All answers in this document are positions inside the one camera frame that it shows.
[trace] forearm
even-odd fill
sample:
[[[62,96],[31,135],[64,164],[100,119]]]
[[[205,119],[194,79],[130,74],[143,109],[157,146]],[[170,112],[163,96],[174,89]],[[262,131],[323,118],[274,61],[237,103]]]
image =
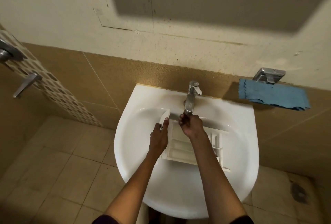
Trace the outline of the forearm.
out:
[[[245,215],[242,203],[215,157],[207,134],[203,131],[191,139],[197,159],[211,224],[229,224]]]
[[[148,152],[121,192],[106,210],[120,224],[135,224],[158,155]]]

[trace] tiled floor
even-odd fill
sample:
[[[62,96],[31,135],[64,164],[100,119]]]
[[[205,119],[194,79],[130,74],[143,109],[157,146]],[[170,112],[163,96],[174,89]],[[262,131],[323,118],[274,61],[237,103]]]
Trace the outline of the tiled floor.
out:
[[[0,223],[90,224],[124,186],[114,134],[48,117],[0,179]],[[291,182],[306,190],[307,204],[293,200]],[[256,224],[322,223],[310,180],[267,167],[260,167],[244,206]]]

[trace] sleeve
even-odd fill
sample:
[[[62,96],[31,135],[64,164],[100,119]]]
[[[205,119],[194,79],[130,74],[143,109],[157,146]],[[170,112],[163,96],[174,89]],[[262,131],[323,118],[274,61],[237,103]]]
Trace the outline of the sleeve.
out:
[[[103,214],[96,218],[92,224],[118,224],[118,222],[111,216]]]
[[[244,215],[244,216],[241,216],[241,217],[235,219],[230,224],[254,224],[254,222],[248,215]]]

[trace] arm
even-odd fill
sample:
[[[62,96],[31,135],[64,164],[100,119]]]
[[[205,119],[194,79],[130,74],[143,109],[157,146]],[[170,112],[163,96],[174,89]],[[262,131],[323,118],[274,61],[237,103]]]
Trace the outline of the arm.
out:
[[[105,212],[120,224],[136,223],[154,165],[168,144],[168,125],[168,118],[164,120],[162,131],[160,124],[155,124],[146,158]]]
[[[242,203],[215,157],[202,120],[197,115],[181,115],[179,124],[193,146],[211,224],[229,224],[246,215]]]

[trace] white ceramic sink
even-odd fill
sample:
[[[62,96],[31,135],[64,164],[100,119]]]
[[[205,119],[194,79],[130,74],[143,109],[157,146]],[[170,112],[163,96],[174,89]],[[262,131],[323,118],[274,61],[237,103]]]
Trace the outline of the white ceramic sink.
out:
[[[166,109],[170,119],[184,111],[186,93],[137,84],[119,120],[115,158],[125,182],[145,158],[150,133]],[[259,168],[259,147],[253,107],[217,98],[196,97],[193,114],[204,126],[225,130],[223,165],[229,182],[243,201],[252,190]],[[148,183],[144,202],[170,216],[207,218],[208,212],[198,167],[159,158]]]

